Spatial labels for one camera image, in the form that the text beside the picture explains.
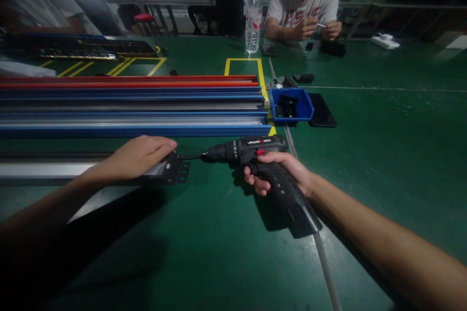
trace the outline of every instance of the white power strip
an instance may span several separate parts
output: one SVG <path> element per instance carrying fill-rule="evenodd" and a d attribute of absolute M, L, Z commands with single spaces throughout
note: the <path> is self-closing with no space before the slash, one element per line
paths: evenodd
<path fill-rule="evenodd" d="M 392 40 L 393 36 L 389 34 L 383 34 L 380 36 L 374 36 L 371 38 L 371 42 L 375 45 L 378 45 L 382 47 L 383 49 L 386 50 L 393 50 L 395 48 L 398 48 L 400 44 L 396 43 L 395 41 Z"/>

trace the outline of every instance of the black cordless drill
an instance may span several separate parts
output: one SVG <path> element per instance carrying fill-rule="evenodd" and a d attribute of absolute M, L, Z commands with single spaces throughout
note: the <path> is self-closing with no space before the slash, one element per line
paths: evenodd
<path fill-rule="evenodd" d="M 294 238 L 319 232 L 323 228 L 320 220 L 284 166 L 257 160 L 258 156 L 268 152 L 287 152 L 285 137 L 241 138 L 210 147 L 204 157 L 212 161 L 239 162 L 242 166 L 248 166 L 253 175 L 268 181 L 271 184 L 270 194 L 287 218 L 288 228 Z"/>

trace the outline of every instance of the red stool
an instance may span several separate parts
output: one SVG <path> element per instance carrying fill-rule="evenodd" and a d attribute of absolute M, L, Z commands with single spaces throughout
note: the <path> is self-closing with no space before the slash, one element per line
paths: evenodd
<path fill-rule="evenodd" d="M 140 30 L 141 33 L 143 33 L 143 31 L 141 30 L 140 23 L 145 28 L 145 32 L 152 33 L 153 36 L 157 36 L 151 27 L 151 22 L 153 22 L 156 25 L 159 35 L 162 36 L 161 30 L 159 29 L 159 26 L 157 25 L 156 20 L 151 15 L 148 15 L 148 14 L 136 15 L 135 22 L 138 25 L 138 29 Z"/>

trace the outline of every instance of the water bottle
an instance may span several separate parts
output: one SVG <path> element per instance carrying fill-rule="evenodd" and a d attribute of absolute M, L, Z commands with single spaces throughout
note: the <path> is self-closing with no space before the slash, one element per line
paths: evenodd
<path fill-rule="evenodd" d="M 248 0 L 245 26 L 245 43 L 248 53 L 256 53 L 259 47 L 259 36 L 263 22 L 263 6 L 261 0 Z"/>

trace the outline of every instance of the black smartphone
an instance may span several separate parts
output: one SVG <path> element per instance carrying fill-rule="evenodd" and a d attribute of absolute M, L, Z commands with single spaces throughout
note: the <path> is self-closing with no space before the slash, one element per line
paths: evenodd
<path fill-rule="evenodd" d="M 261 45 L 261 53 L 264 57 L 275 57 L 276 50 L 274 49 L 274 45 L 271 44 L 264 44 Z"/>
<path fill-rule="evenodd" d="M 309 93 L 308 96 L 310 96 L 311 104 L 315 108 L 313 118 L 311 118 L 308 124 L 314 127 L 336 127 L 337 123 L 329 111 L 326 102 L 324 102 L 321 94 Z"/>

